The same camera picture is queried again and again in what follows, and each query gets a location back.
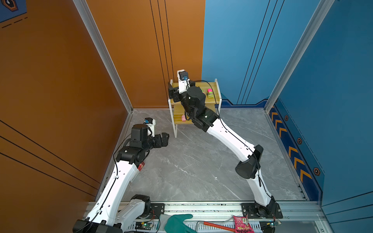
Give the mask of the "green truck pink tank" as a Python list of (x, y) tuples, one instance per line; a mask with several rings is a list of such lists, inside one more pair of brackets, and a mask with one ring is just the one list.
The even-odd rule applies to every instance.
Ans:
[(213, 98), (214, 97), (214, 92), (213, 92), (212, 88), (209, 88), (207, 90), (207, 97), (208, 98)]

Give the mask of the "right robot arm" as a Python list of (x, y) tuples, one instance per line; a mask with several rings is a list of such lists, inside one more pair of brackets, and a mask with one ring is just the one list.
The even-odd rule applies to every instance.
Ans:
[(262, 218), (275, 217), (277, 202), (265, 185), (261, 172), (263, 147), (245, 141), (223, 122), (218, 113), (206, 107), (206, 96), (200, 87), (192, 85), (182, 91), (180, 87), (169, 84), (169, 98), (181, 103), (187, 120), (222, 142), (240, 160), (235, 171), (247, 180), (254, 194), (256, 214)]

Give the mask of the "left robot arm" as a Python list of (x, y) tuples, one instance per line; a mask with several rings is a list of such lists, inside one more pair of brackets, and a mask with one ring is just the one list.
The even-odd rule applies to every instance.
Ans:
[(84, 220), (77, 220), (74, 233), (123, 233), (137, 219), (150, 214), (149, 196), (135, 195), (119, 210), (120, 202), (130, 182), (144, 165), (150, 151), (166, 147), (170, 135), (154, 133), (155, 119), (147, 117), (143, 124), (135, 124), (122, 147), (113, 155), (114, 169), (95, 206)]

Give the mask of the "yellow wooden two-tier shelf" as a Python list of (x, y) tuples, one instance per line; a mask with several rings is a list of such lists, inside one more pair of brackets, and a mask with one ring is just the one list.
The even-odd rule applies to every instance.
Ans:
[[(220, 111), (221, 103), (222, 103), (222, 97), (220, 93), (219, 83), (217, 79), (215, 79), (214, 82), (203, 82), (198, 81), (195, 84), (196, 86), (200, 87), (200, 89), (203, 89), (205, 91), (206, 96), (206, 107), (215, 111)], [(207, 90), (209, 88), (212, 88), (214, 92), (213, 98), (207, 97)], [(178, 126), (179, 125), (193, 125), (192, 120), (187, 120), (186, 122), (181, 121), (181, 116), (185, 114), (185, 110), (180, 102), (174, 103), (173, 100), (168, 99), (169, 109), (170, 109), (170, 115), (172, 117), (172, 124), (173, 124), (173, 133), (174, 137), (177, 138), (178, 134)]]

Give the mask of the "red white cardboard box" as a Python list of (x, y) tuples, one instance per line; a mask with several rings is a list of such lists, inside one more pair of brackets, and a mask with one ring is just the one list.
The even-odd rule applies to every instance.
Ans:
[(142, 162), (139, 167), (138, 167), (138, 170), (141, 171), (145, 166), (145, 162)]

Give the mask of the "green rubber glove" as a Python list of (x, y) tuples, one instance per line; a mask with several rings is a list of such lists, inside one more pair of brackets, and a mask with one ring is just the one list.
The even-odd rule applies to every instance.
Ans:
[(195, 230), (184, 224), (185, 220), (191, 218), (193, 218), (192, 214), (172, 216), (161, 214), (159, 217), (160, 231), (165, 231), (166, 233), (197, 233)]

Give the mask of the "green circuit board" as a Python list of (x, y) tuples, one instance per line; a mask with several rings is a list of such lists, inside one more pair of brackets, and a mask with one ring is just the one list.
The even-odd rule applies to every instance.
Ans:
[(136, 222), (135, 230), (136, 230), (136, 231), (140, 231), (140, 230), (150, 231), (150, 230), (153, 229), (153, 227), (154, 227), (154, 224), (153, 224), (153, 223), (148, 223), (148, 222)]

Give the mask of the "pink snack bag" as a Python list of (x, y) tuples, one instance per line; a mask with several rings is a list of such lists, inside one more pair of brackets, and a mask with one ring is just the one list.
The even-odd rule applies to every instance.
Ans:
[(235, 233), (254, 233), (248, 219), (244, 216), (233, 216), (235, 223)]

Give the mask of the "small board right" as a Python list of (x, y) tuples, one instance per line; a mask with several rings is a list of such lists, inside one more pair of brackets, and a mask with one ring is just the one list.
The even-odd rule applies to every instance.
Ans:
[(276, 226), (281, 225), (281, 224), (282, 224), (282, 222), (278, 219), (274, 219), (274, 220), (267, 223), (267, 225), (271, 228), (275, 228)]

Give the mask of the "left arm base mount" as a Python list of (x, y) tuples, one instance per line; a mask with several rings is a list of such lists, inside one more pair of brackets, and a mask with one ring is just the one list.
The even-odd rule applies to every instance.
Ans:
[(144, 212), (137, 219), (152, 219), (155, 216), (160, 216), (165, 211), (164, 203), (145, 204)]

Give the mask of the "red handled tool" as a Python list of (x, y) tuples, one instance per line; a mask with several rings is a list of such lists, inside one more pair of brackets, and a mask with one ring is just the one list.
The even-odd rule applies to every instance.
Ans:
[(217, 228), (217, 229), (220, 229), (220, 230), (233, 232), (233, 233), (236, 232), (236, 230), (233, 229), (233, 228), (229, 228), (229, 227), (226, 227), (226, 226), (222, 226), (222, 225), (218, 225), (218, 224), (215, 224), (215, 223), (212, 223), (212, 222), (206, 222), (206, 221), (198, 221), (197, 224), (196, 224), (196, 227), (195, 227), (195, 231), (197, 231), (199, 229), (199, 226), (201, 224), (203, 224), (205, 226), (209, 226), (209, 227), (214, 227), (214, 228)]

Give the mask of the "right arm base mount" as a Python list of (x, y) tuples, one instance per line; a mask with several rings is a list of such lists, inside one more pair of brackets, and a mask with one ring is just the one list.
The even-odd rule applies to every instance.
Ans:
[(283, 214), (282, 210), (278, 203), (274, 202), (268, 206), (261, 206), (257, 203), (242, 203), (241, 210), (244, 217), (249, 219), (259, 219), (259, 218), (268, 218), (268, 219), (282, 219)]

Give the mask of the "aluminium rail frame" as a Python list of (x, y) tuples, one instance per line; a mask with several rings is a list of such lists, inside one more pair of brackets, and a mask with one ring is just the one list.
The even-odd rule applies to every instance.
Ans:
[[(193, 218), (188, 219), (191, 221), (225, 221), (227, 219), (233, 218), (233, 216), (243, 216), (241, 210), (242, 203), (254, 203), (251, 202), (235, 202), (235, 201), (211, 201), (211, 202), (165, 202), (165, 215), (182, 215), (182, 214), (192, 214)], [(316, 202), (310, 201), (280, 201), (277, 202), (282, 210), (283, 218), (278, 219), (280, 221), (314, 221), (320, 231), (324, 233), (331, 233), (332, 229), (326, 220), (326, 217)], [(120, 202), (119, 210), (122, 210), (127, 205), (122, 205)], [(150, 220), (150, 223), (159, 223), (160, 216), (155, 216)], [(267, 225), (268, 222), (274, 220), (275, 218), (257, 218), (249, 219), (249, 222), (255, 221), (260, 222), (260, 230), (271, 232), (272, 228)]]

